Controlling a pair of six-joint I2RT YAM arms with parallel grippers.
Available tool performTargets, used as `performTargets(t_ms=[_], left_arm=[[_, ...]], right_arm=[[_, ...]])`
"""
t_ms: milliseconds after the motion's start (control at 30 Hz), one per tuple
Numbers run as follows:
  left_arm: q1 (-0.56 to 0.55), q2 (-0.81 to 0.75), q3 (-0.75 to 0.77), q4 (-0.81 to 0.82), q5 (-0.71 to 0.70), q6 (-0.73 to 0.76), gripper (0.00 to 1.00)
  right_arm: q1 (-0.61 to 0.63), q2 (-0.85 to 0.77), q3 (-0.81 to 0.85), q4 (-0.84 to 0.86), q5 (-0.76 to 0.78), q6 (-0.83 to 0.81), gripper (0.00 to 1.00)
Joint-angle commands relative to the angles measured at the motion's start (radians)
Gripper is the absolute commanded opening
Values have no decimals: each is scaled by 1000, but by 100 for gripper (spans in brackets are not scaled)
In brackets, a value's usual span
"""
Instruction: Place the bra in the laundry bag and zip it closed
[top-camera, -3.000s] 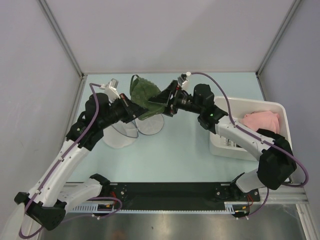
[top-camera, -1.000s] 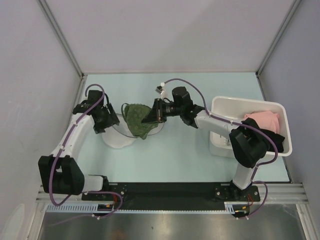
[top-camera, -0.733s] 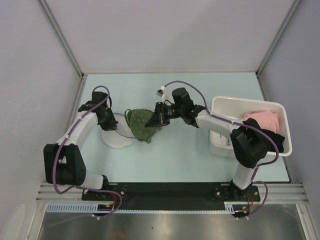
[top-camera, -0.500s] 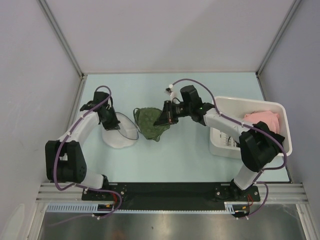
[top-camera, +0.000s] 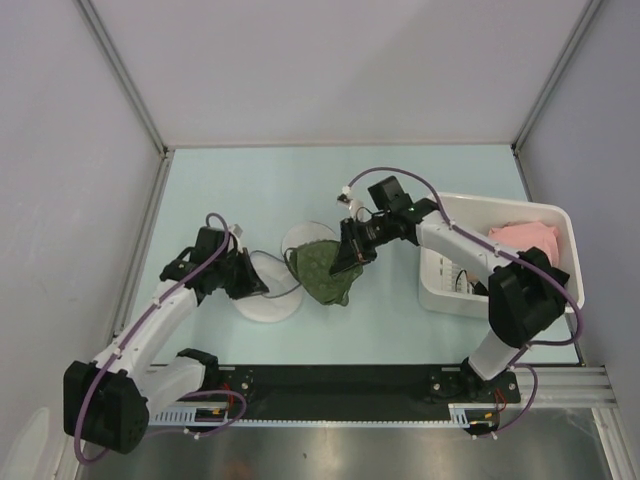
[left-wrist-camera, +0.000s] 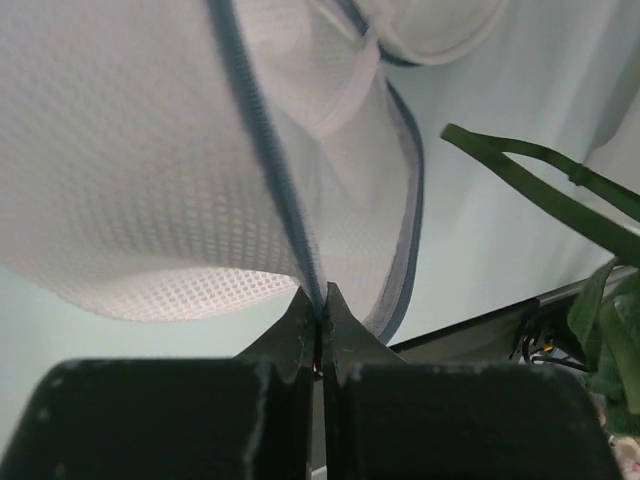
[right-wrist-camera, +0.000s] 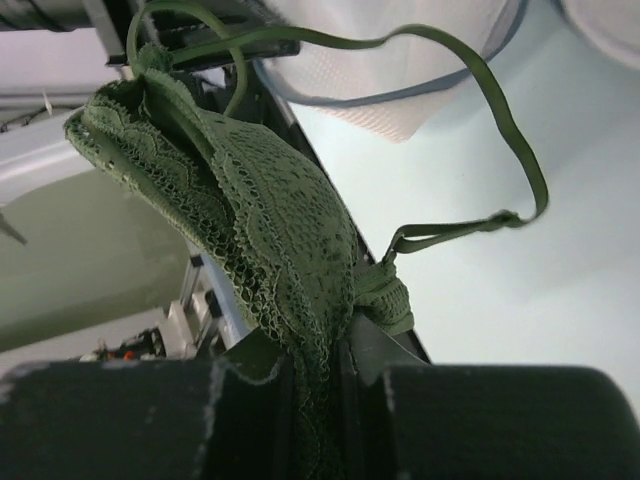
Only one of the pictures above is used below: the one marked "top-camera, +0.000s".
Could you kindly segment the green bra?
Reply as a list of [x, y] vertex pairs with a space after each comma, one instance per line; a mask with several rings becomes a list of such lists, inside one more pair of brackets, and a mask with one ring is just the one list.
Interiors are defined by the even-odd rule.
[[319, 304], [346, 307], [354, 282], [363, 274], [358, 265], [335, 275], [330, 268], [339, 249], [337, 240], [317, 240], [289, 248], [285, 264], [301, 287]]

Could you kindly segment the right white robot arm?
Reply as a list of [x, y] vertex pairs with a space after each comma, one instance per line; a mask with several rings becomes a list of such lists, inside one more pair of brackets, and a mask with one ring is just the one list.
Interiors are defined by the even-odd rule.
[[580, 312], [569, 292], [570, 272], [552, 265], [539, 248], [517, 250], [466, 229], [448, 215], [437, 193], [414, 200], [398, 179], [387, 177], [368, 189], [376, 207], [362, 219], [362, 205], [343, 187], [337, 200], [349, 214], [340, 223], [340, 241], [330, 267], [337, 276], [377, 258], [377, 248], [393, 240], [433, 250], [474, 274], [488, 293], [489, 331], [463, 361], [463, 393], [484, 401], [497, 377], [513, 366], [537, 335], [566, 311]]

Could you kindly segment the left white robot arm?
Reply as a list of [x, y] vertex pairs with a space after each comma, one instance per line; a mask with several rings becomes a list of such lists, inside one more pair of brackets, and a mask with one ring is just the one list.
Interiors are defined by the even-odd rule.
[[267, 292], [239, 236], [236, 225], [201, 227], [194, 245], [164, 267], [140, 317], [91, 361], [67, 367], [63, 428], [80, 462], [89, 461], [82, 451], [85, 442], [104, 451], [130, 453], [152, 417], [192, 394], [202, 400], [233, 398], [212, 354], [186, 348], [159, 370], [149, 368], [177, 327], [215, 291], [232, 300]]

